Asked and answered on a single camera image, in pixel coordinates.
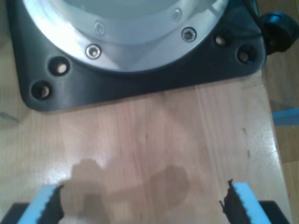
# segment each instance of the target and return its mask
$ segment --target screw hole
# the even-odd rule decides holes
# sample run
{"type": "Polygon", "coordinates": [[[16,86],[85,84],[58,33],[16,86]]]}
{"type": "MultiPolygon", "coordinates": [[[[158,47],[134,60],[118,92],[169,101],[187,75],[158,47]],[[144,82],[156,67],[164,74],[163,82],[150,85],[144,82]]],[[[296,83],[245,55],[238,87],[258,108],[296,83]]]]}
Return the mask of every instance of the screw hole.
{"type": "Polygon", "coordinates": [[[217,31],[213,37],[214,43],[221,48],[226,48],[234,42],[234,36],[230,30],[217,31]]]}
{"type": "Polygon", "coordinates": [[[32,86],[31,93],[35,99],[46,100],[51,96],[52,88],[48,82],[39,81],[32,86]]]}
{"type": "Polygon", "coordinates": [[[54,57],[49,63],[49,71],[54,76],[64,76],[70,70],[70,63],[65,57],[54,57]]]}
{"type": "Polygon", "coordinates": [[[237,53],[238,60],[243,64],[254,64],[257,52],[254,47],[250,45],[243,45],[239,48],[237,53]]]}
{"type": "Polygon", "coordinates": [[[223,36],[216,36],[215,41],[216,41],[216,44],[218,44],[219,46],[222,46],[222,47],[227,44],[226,40],[223,36]]]}

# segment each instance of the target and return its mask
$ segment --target wood grain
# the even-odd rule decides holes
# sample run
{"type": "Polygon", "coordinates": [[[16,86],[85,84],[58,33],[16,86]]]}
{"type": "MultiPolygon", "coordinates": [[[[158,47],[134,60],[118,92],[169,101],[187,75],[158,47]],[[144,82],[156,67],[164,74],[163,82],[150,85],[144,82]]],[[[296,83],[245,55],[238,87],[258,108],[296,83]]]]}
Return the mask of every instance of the wood grain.
{"type": "Polygon", "coordinates": [[[224,224],[218,201],[234,179],[291,220],[261,72],[38,113],[21,101],[6,18],[0,25],[0,219],[59,183],[61,223],[224,224]]]}
{"type": "Polygon", "coordinates": [[[299,161],[283,164],[294,223],[299,223],[299,161]]]}

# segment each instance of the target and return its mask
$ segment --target screw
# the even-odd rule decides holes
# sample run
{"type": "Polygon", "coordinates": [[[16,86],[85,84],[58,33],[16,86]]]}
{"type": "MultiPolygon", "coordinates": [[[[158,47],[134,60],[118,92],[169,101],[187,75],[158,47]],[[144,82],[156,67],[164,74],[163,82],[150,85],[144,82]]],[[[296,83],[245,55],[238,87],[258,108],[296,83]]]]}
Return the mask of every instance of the screw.
{"type": "Polygon", "coordinates": [[[196,31],[192,27],[186,27],[183,29],[181,36],[183,41],[191,43],[196,39],[196,31]]]}
{"type": "Polygon", "coordinates": [[[96,35],[103,36],[105,33],[105,27],[101,21],[96,21],[93,25],[93,29],[96,35]]]}
{"type": "Polygon", "coordinates": [[[98,45],[91,44],[86,48],[86,55],[92,60],[99,58],[101,53],[101,48],[98,45]]]}
{"type": "Polygon", "coordinates": [[[180,8],[176,8],[172,13],[172,21],[179,22],[182,18],[182,10],[180,8]]]}

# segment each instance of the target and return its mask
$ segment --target metal plate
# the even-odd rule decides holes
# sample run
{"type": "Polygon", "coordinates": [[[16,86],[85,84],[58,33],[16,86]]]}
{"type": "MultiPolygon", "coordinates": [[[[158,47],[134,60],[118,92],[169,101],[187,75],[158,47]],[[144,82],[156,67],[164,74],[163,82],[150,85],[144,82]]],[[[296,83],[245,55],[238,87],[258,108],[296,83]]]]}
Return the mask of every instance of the metal plate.
{"type": "Polygon", "coordinates": [[[213,30],[228,0],[23,0],[36,26],[58,48],[88,65],[144,71],[174,62],[213,30]],[[193,41],[182,39],[192,27],[193,41]],[[86,56],[96,44],[97,58],[86,56]]]}
{"type": "Polygon", "coordinates": [[[22,0],[7,0],[7,9],[21,96],[38,111],[243,77],[266,60],[261,31],[241,0],[229,1],[214,29],[187,55],[162,68],[125,73],[98,69],[60,50],[33,23],[22,0]],[[226,44],[217,44],[217,37],[226,44]]]}

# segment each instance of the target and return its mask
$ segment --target countersunk hole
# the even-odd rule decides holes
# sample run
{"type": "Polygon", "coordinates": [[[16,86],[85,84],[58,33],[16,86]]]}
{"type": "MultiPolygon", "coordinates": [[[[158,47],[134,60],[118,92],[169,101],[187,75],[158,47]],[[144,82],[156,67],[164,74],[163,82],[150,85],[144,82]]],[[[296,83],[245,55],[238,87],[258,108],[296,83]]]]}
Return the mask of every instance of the countersunk hole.
{"type": "Polygon", "coordinates": [[[54,76],[63,76],[70,70],[70,63],[65,57],[57,56],[50,60],[49,71],[54,76]]]}
{"type": "Polygon", "coordinates": [[[243,45],[238,49],[238,60],[243,64],[254,64],[257,52],[251,45],[243,45]]]}
{"type": "Polygon", "coordinates": [[[46,100],[52,95],[51,85],[46,81],[38,81],[31,88],[32,96],[38,100],[46,100]]]}

